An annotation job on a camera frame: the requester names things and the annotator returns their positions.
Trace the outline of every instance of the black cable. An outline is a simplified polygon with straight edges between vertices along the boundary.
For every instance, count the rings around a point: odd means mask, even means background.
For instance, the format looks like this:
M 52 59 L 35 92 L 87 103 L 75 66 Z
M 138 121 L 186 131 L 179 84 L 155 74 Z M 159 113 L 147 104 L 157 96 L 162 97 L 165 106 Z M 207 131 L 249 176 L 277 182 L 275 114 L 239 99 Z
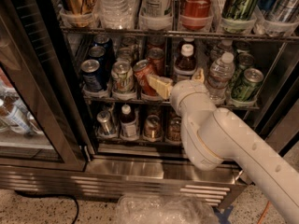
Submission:
M 75 215 L 75 217 L 74 217 L 74 219 L 72 221 L 72 224 L 75 224 L 76 221 L 77 221 L 77 219 L 78 219 L 79 205 L 78 205 L 77 199 L 74 196 L 67 195 L 67 194 L 42 194 L 42 195 L 39 195 L 39 194 L 29 194 L 27 192 L 20 191 L 20 190 L 15 190 L 15 192 L 18 195 L 21 195 L 22 197 L 25 197 L 25 198 L 57 198 L 57 197 L 66 197 L 66 198 L 72 199 L 75 202 L 75 205 L 76 205 L 76 208 L 77 208 L 77 212 L 76 212 L 76 215 Z

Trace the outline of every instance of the refrigerator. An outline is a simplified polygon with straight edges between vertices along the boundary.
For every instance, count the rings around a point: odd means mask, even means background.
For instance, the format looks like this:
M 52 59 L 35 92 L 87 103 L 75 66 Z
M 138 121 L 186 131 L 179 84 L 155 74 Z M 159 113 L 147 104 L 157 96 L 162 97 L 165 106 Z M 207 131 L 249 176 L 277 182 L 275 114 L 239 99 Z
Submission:
M 173 1 L 174 8 L 178 8 L 178 1 Z M 110 36 L 115 44 L 126 35 L 136 37 L 140 57 L 144 57 L 149 37 L 163 37 L 167 71 L 172 69 L 175 48 L 182 37 L 195 38 L 202 48 L 221 39 L 250 42 L 264 73 L 257 104 L 224 106 L 280 155 L 298 141 L 298 121 L 290 115 L 296 114 L 298 106 L 296 31 L 283 37 L 179 31 L 175 15 L 171 28 L 160 31 L 140 29 L 137 19 L 132 28 L 124 30 L 101 25 L 69 27 L 62 21 L 61 0 L 0 3 L 0 64 L 12 89 L 3 89 L 0 94 L 21 99 L 26 117 L 31 116 L 39 130 L 24 134 L 8 128 L 0 132 L 1 189 L 115 199 L 128 193 L 189 195 L 226 208 L 251 183 L 234 161 L 225 161 L 213 171 L 196 169 L 181 144 L 164 138 L 151 142 L 142 137 L 125 141 L 101 136 L 96 115 L 102 104 L 137 105 L 141 115 L 147 105 L 157 105 L 165 114 L 171 107 L 167 100 L 144 101 L 139 94 L 126 101 L 111 94 L 89 96 L 84 91 L 80 64 L 98 34 Z M 166 120 L 167 116 L 163 119 L 164 132 Z

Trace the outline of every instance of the green soda can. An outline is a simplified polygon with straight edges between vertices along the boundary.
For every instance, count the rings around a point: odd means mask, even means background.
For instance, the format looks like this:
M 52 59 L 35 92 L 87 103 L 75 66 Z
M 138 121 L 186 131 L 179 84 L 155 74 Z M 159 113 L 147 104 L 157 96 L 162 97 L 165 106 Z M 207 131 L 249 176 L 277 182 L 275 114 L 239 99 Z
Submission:
M 241 77 L 242 73 L 248 69 L 248 68 L 252 68 L 254 66 L 255 63 L 255 59 L 254 57 L 246 52 L 240 53 L 237 57 L 236 57 L 236 69 L 235 72 L 233 74 L 233 77 L 230 80 L 230 83 L 228 84 L 228 89 L 231 90 L 235 83 L 237 82 L 237 80 Z
M 255 68 L 246 69 L 232 90 L 232 98 L 240 102 L 252 101 L 263 83 L 263 73 Z
M 222 10 L 224 19 L 234 21 L 248 21 L 259 0 L 225 0 Z M 225 29 L 229 33 L 240 33 L 242 31 L 231 28 Z

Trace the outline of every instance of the orange cable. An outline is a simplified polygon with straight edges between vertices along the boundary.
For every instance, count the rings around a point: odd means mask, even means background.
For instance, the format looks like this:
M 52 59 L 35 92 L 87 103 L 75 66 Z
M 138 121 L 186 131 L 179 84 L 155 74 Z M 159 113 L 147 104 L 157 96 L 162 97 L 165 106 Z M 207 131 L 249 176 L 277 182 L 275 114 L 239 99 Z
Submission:
M 268 201 L 268 203 L 267 203 L 266 207 L 264 208 L 264 210 L 262 212 L 262 215 L 261 215 L 261 217 L 260 217 L 260 219 L 259 219 L 259 221 L 258 221 L 257 224 L 262 224 L 263 219 L 264 219 L 265 215 L 267 214 L 267 211 L 268 211 L 268 209 L 270 207 L 270 204 L 271 204 L 270 201 Z

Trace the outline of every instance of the speckled floor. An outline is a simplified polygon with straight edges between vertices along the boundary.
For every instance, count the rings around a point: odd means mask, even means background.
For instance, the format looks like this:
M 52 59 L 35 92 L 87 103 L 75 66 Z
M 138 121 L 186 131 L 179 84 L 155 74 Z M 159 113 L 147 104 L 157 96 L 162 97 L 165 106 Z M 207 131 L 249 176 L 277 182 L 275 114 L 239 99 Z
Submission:
M 285 159 L 299 172 L 299 142 Z M 78 200 L 79 213 L 76 223 L 109 224 L 114 222 L 116 203 Z M 255 186 L 248 186 L 233 202 L 228 220 L 232 224 L 257 223 L 267 200 Z M 0 223 L 4 224 L 68 224 L 76 216 L 75 202 L 66 198 L 29 199 L 13 190 L 0 189 Z M 270 208 L 263 224 L 286 223 L 277 210 Z

